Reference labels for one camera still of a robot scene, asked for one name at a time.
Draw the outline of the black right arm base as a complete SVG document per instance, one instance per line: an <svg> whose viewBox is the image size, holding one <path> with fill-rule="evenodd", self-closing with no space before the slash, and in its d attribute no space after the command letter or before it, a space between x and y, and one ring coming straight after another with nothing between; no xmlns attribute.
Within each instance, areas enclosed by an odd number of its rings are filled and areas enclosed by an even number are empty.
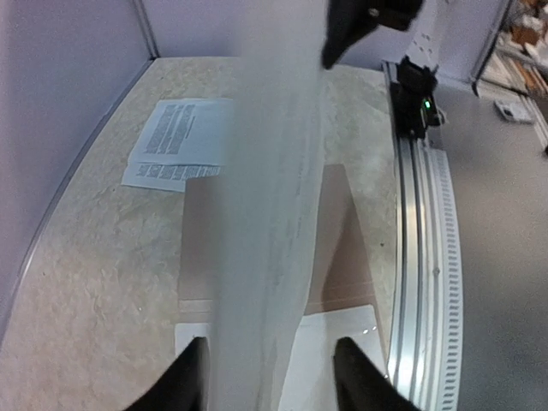
<svg viewBox="0 0 548 411"><path fill-rule="evenodd" d="M412 63L409 57L396 65L396 80L390 83L390 96L399 134L423 140L429 127L444 123L433 97L438 85L435 74L436 71L426 66Z"/></svg>

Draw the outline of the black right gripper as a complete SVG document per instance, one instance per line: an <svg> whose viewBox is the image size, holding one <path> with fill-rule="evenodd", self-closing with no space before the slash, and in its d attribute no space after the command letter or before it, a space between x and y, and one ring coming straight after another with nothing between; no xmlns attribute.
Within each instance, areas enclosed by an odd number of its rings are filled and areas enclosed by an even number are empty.
<svg viewBox="0 0 548 411"><path fill-rule="evenodd" d="M378 24L407 31L422 7L422 0L331 0L328 2L324 69L332 69L345 52L377 30Z"/></svg>

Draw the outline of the printed white sheet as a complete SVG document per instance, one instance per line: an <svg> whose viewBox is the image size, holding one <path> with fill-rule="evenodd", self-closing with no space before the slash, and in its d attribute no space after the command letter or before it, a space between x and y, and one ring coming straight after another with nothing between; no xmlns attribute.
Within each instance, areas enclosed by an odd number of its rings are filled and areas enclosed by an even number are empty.
<svg viewBox="0 0 548 411"><path fill-rule="evenodd" d="M176 326L174 410L364 410L381 378L362 337L369 306L273 314L223 301L212 322Z"/></svg>
<svg viewBox="0 0 548 411"><path fill-rule="evenodd" d="M208 407L275 410L313 272L324 1L247 1L217 185Z"/></svg>

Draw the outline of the white paper stack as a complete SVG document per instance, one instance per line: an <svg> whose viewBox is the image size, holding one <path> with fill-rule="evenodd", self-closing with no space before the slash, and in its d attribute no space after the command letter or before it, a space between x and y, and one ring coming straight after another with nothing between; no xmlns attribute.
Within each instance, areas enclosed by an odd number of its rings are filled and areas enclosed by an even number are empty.
<svg viewBox="0 0 548 411"><path fill-rule="evenodd" d="M227 98L157 102L129 154L122 185L183 193L187 180L218 175L233 112Z"/></svg>

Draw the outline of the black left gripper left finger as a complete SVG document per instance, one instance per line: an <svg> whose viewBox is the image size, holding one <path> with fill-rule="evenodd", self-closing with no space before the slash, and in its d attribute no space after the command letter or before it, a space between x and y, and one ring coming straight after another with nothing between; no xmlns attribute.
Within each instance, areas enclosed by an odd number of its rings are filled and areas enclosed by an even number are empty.
<svg viewBox="0 0 548 411"><path fill-rule="evenodd" d="M209 347L205 337L195 337L165 370L158 381L130 404L127 411L190 411L206 406L206 363Z"/></svg>

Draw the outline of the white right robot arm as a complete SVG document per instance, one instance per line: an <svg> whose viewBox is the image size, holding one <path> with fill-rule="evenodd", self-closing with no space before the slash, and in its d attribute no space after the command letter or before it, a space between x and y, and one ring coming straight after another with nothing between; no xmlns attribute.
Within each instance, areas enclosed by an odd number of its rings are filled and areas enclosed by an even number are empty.
<svg viewBox="0 0 548 411"><path fill-rule="evenodd" d="M380 26L406 32L418 20L405 59L421 69L435 68L449 6L445 1L437 1L428 5L421 16L422 4L421 1L329 1L322 66L331 69L352 45Z"/></svg>

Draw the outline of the aluminium frame right post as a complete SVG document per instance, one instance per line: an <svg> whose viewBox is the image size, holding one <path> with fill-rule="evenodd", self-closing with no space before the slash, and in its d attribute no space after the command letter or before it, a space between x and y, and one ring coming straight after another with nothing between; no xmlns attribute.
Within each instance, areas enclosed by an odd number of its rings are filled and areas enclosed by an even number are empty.
<svg viewBox="0 0 548 411"><path fill-rule="evenodd" d="M152 24L146 12L145 4L142 0L132 0L132 4L137 14L137 20L150 58L152 60L158 59L160 58L158 45L152 30Z"/></svg>

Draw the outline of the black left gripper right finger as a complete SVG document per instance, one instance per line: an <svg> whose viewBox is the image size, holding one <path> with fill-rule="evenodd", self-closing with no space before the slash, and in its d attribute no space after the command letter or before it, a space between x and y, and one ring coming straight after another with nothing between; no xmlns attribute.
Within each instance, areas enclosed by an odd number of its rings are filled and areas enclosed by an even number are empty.
<svg viewBox="0 0 548 411"><path fill-rule="evenodd" d="M337 340L333 371L339 410L419 411L398 393L350 337Z"/></svg>

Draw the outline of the pink paper folder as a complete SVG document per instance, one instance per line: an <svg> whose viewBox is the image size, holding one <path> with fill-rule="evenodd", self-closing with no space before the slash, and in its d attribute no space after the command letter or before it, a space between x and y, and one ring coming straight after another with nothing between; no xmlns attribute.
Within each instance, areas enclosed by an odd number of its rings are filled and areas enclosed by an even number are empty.
<svg viewBox="0 0 548 411"><path fill-rule="evenodd" d="M178 278L178 310L182 323L205 323L211 316L211 283L215 265L211 244L215 238L215 176L186 183L182 215L182 249ZM307 315L366 306L361 316L372 339L366 353L381 372L386 370L382 326L375 313L366 244L346 170L341 164L324 168L317 219L313 276L305 309Z"/></svg>

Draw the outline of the aluminium front rail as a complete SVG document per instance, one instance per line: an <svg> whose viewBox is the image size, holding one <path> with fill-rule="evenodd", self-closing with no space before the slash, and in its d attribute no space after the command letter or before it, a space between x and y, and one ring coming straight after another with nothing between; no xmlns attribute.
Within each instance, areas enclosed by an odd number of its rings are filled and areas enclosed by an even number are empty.
<svg viewBox="0 0 548 411"><path fill-rule="evenodd" d="M440 133L392 132L396 285L388 375L421 410L458 407L463 343L462 257L456 202Z"/></svg>

